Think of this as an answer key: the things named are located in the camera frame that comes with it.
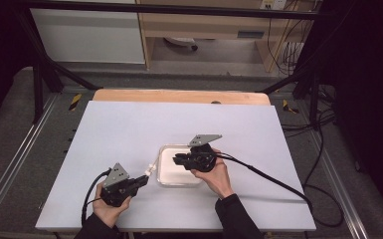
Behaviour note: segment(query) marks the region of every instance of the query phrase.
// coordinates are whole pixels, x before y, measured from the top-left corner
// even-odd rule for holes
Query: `right hand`
[[[96,187],[95,199],[100,198],[103,182],[99,183]],[[108,227],[112,228],[116,223],[120,213],[128,209],[131,197],[128,196],[119,207],[107,205],[103,200],[96,200],[93,202],[93,211],[95,215]]]
[[[228,168],[222,158],[216,158],[216,165],[209,172],[201,172],[196,169],[191,169],[191,173],[194,174],[195,177],[203,179],[210,189],[218,194],[220,199],[234,194],[229,179]]]

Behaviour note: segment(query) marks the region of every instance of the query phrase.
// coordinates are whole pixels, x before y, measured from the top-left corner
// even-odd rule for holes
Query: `white table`
[[[164,144],[188,143],[197,133],[222,134],[213,147],[302,191],[274,107],[89,102],[36,227],[79,230],[86,193],[100,173],[119,162],[131,177],[141,176]],[[246,167],[226,163],[234,190],[261,230],[315,230],[302,199]],[[220,230],[216,200],[204,183],[165,187],[153,173],[117,225],[125,231]]]

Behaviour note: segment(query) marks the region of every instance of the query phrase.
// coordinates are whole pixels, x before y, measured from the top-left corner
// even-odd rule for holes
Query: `black rod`
[[[27,8],[76,10],[96,12],[133,12],[133,13],[162,13],[184,15],[209,15],[249,18],[325,20],[335,16],[335,13],[294,12],[280,10],[218,8],[176,5],[150,5],[126,3],[97,3],[72,1],[20,0],[19,4]]]
[[[57,70],[61,74],[65,75],[66,77],[70,78],[71,80],[75,81],[76,83],[82,85],[83,87],[89,89],[89,90],[99,90],[102,89],[102,87],[98,87],[83,78],[77,76],[76,74],[72,73],[70,70],[64,68],[63,66],[59,65],[58,63],[54,62],[51,58],[48,57],[48,63],[53,67],[53,69]]]
[[[314,130],[319,130],[319,121],[317,121],[317,107],[318,107],[318,74],[314,74],[311,81],[311,98],[309,103],[309,122],[314,125]]]

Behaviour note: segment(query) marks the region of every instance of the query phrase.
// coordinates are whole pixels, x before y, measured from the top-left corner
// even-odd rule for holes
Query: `gray carpet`
[[[202,77],[167,76],[137,74],[83,74],[95,83],[108,88],[147,88],[147,89],[183,89],[183,90],[236,90],[252,92],[269,85],[272,80],[260,81],[247,77]],[[67,82],[71,87],[76,84]],[[20,73],[7,100],[0,110],[0,175],[16,152],[33,119],[32,79],[28,72]],[[53,182],[70,147],[69,138],[75,136],[87,101],[93,92],[84,93],[79,105],[73,112],[68,111],[75,93],[59,95],[48,122],[37,138],[26,158],[13,185],[0,206],[0,232],[29,233],[49,235],[49,232],[34,228],[40,215],[40,205],[46,201]],[[289,105],[296,103],[289,100]],[[281,99],[272,98],[272,104],[278,109],[281,123],[303,124],[301,114],[284,112]],[[333,159],[345,186],[353,199],[355,207],[371,238],[383,238],[383,200],[368,175],[354,170],[353,159],[346,148],[343,137],[336,125],[323,128],[327,151]],[[290,153],[301,180],[307,176],[317,156],[309,133],[287,139]],[[322,167],[314,172],[310,183],[332,193]],[[335,222],[338,211],[335,205],[321,193],[308,189],[307,196],[314,205],[313,215],[326,222]],[[346,223],[336,228],[317,225],[315,232],[309,232],[312,238],[351,238]],[[275,232],[274,236],[285,238],[303,238],[302,233]]]

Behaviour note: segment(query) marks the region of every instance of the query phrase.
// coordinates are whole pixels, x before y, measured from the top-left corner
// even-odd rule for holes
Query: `white cabinet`
[[[32,9],[32,14],[54,61],[144,64],[136,13]]]

